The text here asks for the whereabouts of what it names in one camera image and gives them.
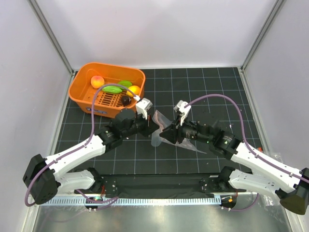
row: white wall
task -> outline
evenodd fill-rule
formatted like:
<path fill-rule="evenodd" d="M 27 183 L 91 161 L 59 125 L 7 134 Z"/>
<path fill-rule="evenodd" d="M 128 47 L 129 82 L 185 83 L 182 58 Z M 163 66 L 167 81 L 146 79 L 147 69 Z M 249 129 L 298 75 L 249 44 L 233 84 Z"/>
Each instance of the white wall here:
<path fill-rule="evenodd" d="M 299 169 L 309 168 L 308 9 L 286 1 L 246 70 L 272 151 Z"/>
<path fill-rule="evenodd" d="M 241 65 L 275 0 L 38 0 L 71 66 Z"/>
<path fill-rule="evenodd" d="M 47 155 L 70 75 L 27 1 L 1 1 L 0 38 L 0 228 L 14 232 L 25 219 L 24 172 Z"/>

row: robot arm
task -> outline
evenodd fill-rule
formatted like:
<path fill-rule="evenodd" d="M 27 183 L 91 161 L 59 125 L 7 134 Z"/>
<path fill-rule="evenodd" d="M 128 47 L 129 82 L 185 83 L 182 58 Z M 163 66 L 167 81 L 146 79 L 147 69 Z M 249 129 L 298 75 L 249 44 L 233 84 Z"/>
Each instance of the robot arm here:
<path fill-rule="evenodd" d="M 289 174 L 278 170 L 252 155 L 240 138 L 222 130 L 219 120 L 213 117 L 207 118 L 207 115 L 198 119 L 196 123 L 186 120 L 190 109 L 190 106 L 185 108 L 186 105 L 184 101 L 176 105 L 174 110 L 178 113 L 178 117 L 160 133 L 161 137 L 173 144 L 181 143 L 184 138 L 207 143 L 209 150 L 215 155 L 243 164 L 253 171 L 253 174 L 247 174 L 234 168 L 224 167 L 216 180 L 217 186 L 214 186 L 214 190 L 219 186 L 220 189 L 232 187 L 254 191 L 279 198 L 281 205 L 286 209 L 296 214 L 305 214 L 309 203 L 309 184 L 295 175 L 309 180 L 308 168 L 299 170 L 289 167 L 250 147 L 259 157 L 287 170 Z"/>
<path fill-rule="evenodd" d="M 186 105 L 187 103 L 184 101 L 180 101 L 176 105 L 174 110 L 178 113 L 178 117 L 162 131 L 160 136 L 173 144 L 181 143 L 184 138 L 207 143 L 210 151 L 215 155 L 243 164 L 251 168 L 254 173 L 247 174 L 231 167 L 224 167 L 216 181 L 208 184 L 208 186 L 215 185 L 214 192 L 217 189 L 246 189 L 271 197 L 278 197 L 280 203 L 286 209 L 296 214 L 305 214 L 309 203 L 309 184 L 292 176 L 292 174 L 309 179 L 308 168 L 298 170 L 289 167 L 252 147 L 260 157 L 288 170 L 291 174 L 286 174 L 264 163 L 250 154 L 240 138 L 222 130 L 218 125 L 218 120 L 205 116 L 203 119 L 197 120 L 196 123 L 188 121 L 186 117 L 191 107 L 185 108 Z M 136 104 L 136 114 L 132 110 L 123 109 L 108 126 L 100 129 L 92 137 L 87 146 L 60 159 L 46 169 L 34 182 L 30 191 L 35 203 L 43 204 L 57 193 L 65 193 L 75 189 L 88 189 L 92 192 L 98 192 L 104 183 L 94 168 L 88 168 L 78 173 L 67 172 L 86 160 L 116 148 L 122 144 L 124 138 L 133 134 L 151 135 L 159 128 L 147 114 L 147 110 L 151 106 L 149 100 L 143 99 Z M 57 157 L 75 150 L 85 144 L 86 141 L 45 159 L 41 155 L 34 156 L 23 178 L 26 186 L 29 186 L 34 176 L 46 165 L 56 160 Z"/>
<path fill-rule="evenodd" d="M 91 139 L 87 146 L 83 146 L 87 140 L 52 156 L 42 158 L 34 156 L 24 175 L 24 183 L 28 187 L 34 176 L 46 165 L 55 161 L 57 157 L 83 148 L 63 157 L 46 169 L 34 182 L 31 195 L 36 204 L 43 204 L 52 199 L 58 193 L 74 191 L 75 189 L 88 189 L 97 192 L 103 186 L 103 179 L 94 168 L 88 168 L 78 173 L 67 173 L 81 163 L 100 156 L 122 144 L 127 137 L 140 133 L 149 136 L 156 131 L 156 125 L 147 111 L 152 106 L 148 99 L 143 99 L 136 104 L 137 113 L 130 109 L 123 109 L 116 115 L 111 123 L 100 129 Z"/>

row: orange basket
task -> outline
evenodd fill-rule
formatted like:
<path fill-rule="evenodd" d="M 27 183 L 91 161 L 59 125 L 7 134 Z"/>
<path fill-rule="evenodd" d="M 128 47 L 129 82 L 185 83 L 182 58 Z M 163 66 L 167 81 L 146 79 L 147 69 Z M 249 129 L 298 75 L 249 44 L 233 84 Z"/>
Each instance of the orange basket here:
<path fill-rule="evenodd" d="M 78 71 L 69 88 L 69 97 L 88 114 L 91 113 L 92 100 L 97 91 L 90 82 L 91 78 L 96 75 L 102 76 L 106 84 L 117 84 L 122 80 L 130 81 L 134 86 L 140 87 L 138 95 L 143 98 L 145 74 L 141 70 L 110 64 L 88 63 Z M 120 94 L 100 91 L 95 100 L 94 114 L 115 118 L 116 114 L 124 108 L 120 101 L 124 95 L 126 95 L 126 90 Z M 132 98 L 131 104 L 126 108 L 136 111 L 135 104 L 136 100 Z"/>

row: orange fruit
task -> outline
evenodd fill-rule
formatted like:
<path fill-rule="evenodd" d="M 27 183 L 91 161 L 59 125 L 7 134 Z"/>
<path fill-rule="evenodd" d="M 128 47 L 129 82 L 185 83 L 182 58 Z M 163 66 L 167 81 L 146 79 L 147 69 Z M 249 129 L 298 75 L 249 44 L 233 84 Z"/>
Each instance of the orange fruit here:
<path fill-rule="evenodd" d="M 140 93 L 140 87 L 138 87 L 138 86 L 130 86 L 129 89 L 130 89 L 133 93 L 135 93 L 136 95 L 139 95 L 139 93 Z M 127 94 L 129 97 L 132 97 L 132 98 L 133 98 L 132 93 L 130 93 L 129 91 L 127 91 L 126 94 Z"/>

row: white cable carrier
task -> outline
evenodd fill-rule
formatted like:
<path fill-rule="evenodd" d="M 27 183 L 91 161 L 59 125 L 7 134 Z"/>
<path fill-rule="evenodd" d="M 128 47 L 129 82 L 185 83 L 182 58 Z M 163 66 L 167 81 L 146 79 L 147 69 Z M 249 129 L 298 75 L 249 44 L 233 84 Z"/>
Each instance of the white cable carrier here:
<path fill-rule="evenodd" d="M 82 196 L 77 197 L 54 197 L 50 201 L 40 206 L 104 206 L 109 203 L 96 204 L 89 203 L 86 198 Z M 163 206 L 163 205 L 206 205 L 206 204 L 221 204 L 220 195 L 215 195 L 213 198 L 199 198 L 199 199 L 125 199 L 119 198 L 113 206 Z"/>

